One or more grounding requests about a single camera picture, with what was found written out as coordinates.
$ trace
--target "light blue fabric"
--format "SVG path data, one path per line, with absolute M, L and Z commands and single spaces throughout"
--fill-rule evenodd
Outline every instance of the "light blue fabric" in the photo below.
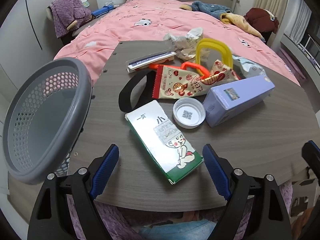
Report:
M 194 1 L 191 7 L 193 11 L 204 12 L 215 17 L 218 20 L 221 20 L 220 15 L 222 13 L 231 13 L 231 9 L 229 7 L 219 4 L 203 3 L 200 1 Z
M 148 240 L 207 240 L 216 226 L 207 219 L 185 223 L 143 227 L 139 234 Z

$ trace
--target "bed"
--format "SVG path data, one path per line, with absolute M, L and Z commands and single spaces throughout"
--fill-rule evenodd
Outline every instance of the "bed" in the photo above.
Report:
M 163 40 L 167 33 L 184 36 L 191 29 L 202 27 L 204 37 L 224 42 L 234 54 L 262 64 L 299 85 L 283 60 L 258 37 L 234 25 L 225 25 L 208 14 L 179 9 L 181 4 L 191 4 L 195 0 L 126 1 L 93 26 L 85 28 L 58 52 L 55 59 L 78 58 L 86 65 L 95 84 L 120 41 Z M 200 1 L 224 5 L 234 10 L 237 0 Z M 135 26 L 141 19 L 148 19 L 151 24 Z

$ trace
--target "metal screw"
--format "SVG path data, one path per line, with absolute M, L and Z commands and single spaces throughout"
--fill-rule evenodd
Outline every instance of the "metal screw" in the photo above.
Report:
M 81 168 L 81 169 L 79 169 L 79 171 L 78 171 L 78 173 L 80 174 L 80 175 L 83 175 L 83 174 L 85 174 L 87 172 L 87 169 L 86 168 Z
M 267 175 L 267 180 L 269 180 L 269 181 L 273 181 L 273 176 L 272 176 L 272 175 L 270 175 L 270 174 L 268 174 L 268 175 Z
M 54 174 L 53 173 L 50 173 L 48 176 L 47 176 L 47 179 L 53 179 L 54 178 Z
M 243 171 L 241 171 L 241 169 L 235 169 L 235 174 L 240 176 L 243 174 Z

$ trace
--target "white and blue box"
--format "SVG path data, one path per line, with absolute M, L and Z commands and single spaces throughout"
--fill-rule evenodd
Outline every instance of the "white and blue box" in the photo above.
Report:
M 214 127 L 256 105 L 275 88 L 265 75 L 212 87 L 204 102 L 206 121 Z

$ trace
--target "white bottle cap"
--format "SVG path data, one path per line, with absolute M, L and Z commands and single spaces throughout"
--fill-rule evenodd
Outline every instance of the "white bottle cap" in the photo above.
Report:
M 173 118 L 183 128 L 196 128 L 205 119 L 205 109 L 197 99 L 181 98 L 173 105 Z

